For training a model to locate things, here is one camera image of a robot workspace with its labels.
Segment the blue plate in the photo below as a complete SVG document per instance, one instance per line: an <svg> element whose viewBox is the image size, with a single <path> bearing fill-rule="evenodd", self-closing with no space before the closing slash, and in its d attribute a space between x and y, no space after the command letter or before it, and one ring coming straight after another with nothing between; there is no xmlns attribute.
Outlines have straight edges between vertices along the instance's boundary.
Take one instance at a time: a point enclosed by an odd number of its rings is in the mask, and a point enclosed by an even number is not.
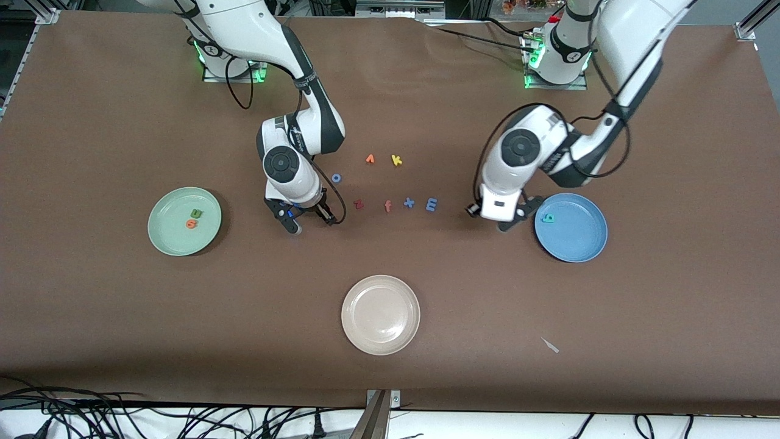
<svg viewBox="0 0 780 439"><path fill-rule="evenodd" d="M555 223L543 223L546 212ZM608 225L604 214L591 200L574 193L546 198L534 218L536 238L549 255L563 262L587 262L605 249Z"/></svg>

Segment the beige plate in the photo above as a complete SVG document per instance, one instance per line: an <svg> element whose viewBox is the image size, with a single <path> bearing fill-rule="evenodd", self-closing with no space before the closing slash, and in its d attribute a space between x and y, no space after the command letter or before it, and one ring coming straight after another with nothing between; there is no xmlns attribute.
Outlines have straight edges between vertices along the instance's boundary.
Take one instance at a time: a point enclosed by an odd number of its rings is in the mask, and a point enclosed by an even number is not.
<svg viewBox="0 0 780 439"><path fill-rule="evenodd" d="M413 289L385 274L357 281L344 297L341 324L351 344L368 355L387 356L412 342L421 308Z"/></svg>

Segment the brown table mat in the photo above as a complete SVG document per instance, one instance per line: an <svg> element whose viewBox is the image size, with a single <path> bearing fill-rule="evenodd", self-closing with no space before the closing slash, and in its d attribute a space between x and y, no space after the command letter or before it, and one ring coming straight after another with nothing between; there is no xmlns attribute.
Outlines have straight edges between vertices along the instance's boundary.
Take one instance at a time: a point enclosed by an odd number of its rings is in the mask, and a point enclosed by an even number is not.
<svg viewBox="0 0 780 439"><path fill-rule="evenodd" d="M671 35L626 164L580 189L606 248L569 264L531 223L503 234L464 208L500 119L531 102L596 114L593 73L587 91L524 89L509 50L412 20L290 26L347 133L316 160L342 175L347 220L304 216L298 236L264 204L255 147L296 107L284 72L243 111L201 81L175 16L41 29L0 121L0 376L165 402L360 406L393 388L414 409L780 414L780 116L732 28ZM180 187L212 192L222 227L175 257L147 221ZM341 320L378 274L421 308L387 356Z"/></svg>

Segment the green plate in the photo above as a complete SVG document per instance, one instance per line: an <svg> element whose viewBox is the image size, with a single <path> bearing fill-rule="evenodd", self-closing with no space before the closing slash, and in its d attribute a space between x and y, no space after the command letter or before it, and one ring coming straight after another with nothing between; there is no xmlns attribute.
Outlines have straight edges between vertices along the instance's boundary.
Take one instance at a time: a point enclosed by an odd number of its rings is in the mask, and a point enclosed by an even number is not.
<svg viewBox="0 0 780 439"><path fill-rule="evenodd" d="M192 209L203 211L195 229L185 222ZM200 187L180 187L164 195L152 208L147 235L153 247L165 255L183 257L206 248L222 227L222 207L212 192Z"/></svg>

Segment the colourful small items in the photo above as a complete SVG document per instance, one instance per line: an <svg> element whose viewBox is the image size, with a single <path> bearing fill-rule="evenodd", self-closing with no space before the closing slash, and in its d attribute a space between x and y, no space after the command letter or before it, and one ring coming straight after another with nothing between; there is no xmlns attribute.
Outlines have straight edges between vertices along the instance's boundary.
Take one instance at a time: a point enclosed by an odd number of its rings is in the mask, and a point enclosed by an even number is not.
<svg viewBox="0 0 780 439"><path fill-rule="evenodd" d="M515 13L538 12L558 7L558 0L501 0L501 8L505 15Z"/></svg>

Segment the grey metal box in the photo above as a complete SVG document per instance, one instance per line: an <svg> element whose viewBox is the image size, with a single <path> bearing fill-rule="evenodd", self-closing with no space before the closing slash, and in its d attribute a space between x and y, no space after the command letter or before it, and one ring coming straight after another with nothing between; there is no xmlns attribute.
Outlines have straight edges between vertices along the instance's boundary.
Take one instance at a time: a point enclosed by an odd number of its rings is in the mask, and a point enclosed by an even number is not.
<svg viewBox="0 0 780 439"><path fill-rule="evenodd" d="M355 17L444 20L444 0L356 0Z"/></svg>

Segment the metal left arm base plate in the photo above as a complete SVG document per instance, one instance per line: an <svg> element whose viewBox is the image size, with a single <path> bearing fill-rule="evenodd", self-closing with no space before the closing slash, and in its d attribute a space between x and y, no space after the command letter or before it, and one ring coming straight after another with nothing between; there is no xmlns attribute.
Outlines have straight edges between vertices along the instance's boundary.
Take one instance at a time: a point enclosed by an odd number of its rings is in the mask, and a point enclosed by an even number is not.
<svg viewBox="0 0 780 439"><path fill-rule="evenodd" d="M523 54L523 75L524 86L526 89L546 89L553 91L586 91L587 90L587 78L585 77L585 69L588 67L591 54L585 56L583 61L578 62L578 75L573 81L567 84L555 84L545 80L541 77L537 68L540 66L541 59L548 53L548 50L543 42L543 34L537 31L541 31L539 28L532 28L531 31L524 31L519 37L519 43L521 48L529 48L529 52Z"/></svg>

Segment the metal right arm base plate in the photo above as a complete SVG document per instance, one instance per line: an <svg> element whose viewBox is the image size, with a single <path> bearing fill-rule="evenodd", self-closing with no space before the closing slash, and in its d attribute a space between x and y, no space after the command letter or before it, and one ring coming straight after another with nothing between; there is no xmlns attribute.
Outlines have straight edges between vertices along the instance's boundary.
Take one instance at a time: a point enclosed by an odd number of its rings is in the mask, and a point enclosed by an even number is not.
<svg viewBox="0 0 780 439"><path fill-rule="evenodd" d="M211 83L223 83L228 81L238 84L260 84L265 81L268 70L267 62L256 62L253 60L246 61L245 59L233 59L229 62L228 73L238 73L235 77L226 79L224 76L225 71L221 73L213 73L206 66L202 66L202 80L203 82Z"/></svg>

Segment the aluminium frame strut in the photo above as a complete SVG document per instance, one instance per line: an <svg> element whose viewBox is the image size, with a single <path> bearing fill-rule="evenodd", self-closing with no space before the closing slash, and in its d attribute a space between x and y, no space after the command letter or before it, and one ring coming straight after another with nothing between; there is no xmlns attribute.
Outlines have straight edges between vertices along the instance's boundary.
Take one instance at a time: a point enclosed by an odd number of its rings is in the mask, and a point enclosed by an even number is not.
<svg viewBox="0 0 780 439"><path fill-rule="evenodd" d="M400 406L400 390L368 390L367 406L349 439L387 439L390 412Z"/></svg>

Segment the aluminium side rail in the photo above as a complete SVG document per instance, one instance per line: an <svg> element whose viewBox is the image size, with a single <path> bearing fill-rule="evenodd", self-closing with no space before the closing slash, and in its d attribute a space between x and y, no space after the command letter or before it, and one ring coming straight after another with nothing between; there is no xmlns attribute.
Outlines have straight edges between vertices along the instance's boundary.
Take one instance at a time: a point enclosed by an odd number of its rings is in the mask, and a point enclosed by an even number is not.
<svg viewBox="0 0 780 439"><path fill-rule="evenodd" d="M34 30L31 21L0 21L0 117Z"/></svg>

